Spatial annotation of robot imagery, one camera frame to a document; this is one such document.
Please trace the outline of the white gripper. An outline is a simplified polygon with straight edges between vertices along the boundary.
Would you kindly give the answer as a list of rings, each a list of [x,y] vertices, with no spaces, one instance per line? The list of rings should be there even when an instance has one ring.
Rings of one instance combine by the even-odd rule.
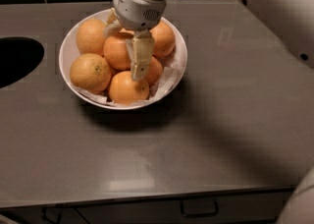
[[[136,31],[133,38],[126,40],[131,60],[131,78],[139,82],[147,75],[155,45],[149,29],[160,22],[166,0],[113,0],[113,5],[115,9],[110,9],[105,22],[105,37],[120,32],[123,27],[141,30]]]

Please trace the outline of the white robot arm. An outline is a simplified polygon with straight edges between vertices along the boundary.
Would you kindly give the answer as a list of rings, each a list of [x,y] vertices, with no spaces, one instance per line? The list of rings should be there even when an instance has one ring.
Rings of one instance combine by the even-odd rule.
[[[139,149],[170,193],[294,186],[279,224],[314,224],[313,0],[179,0],[184,89],[136,118]]]

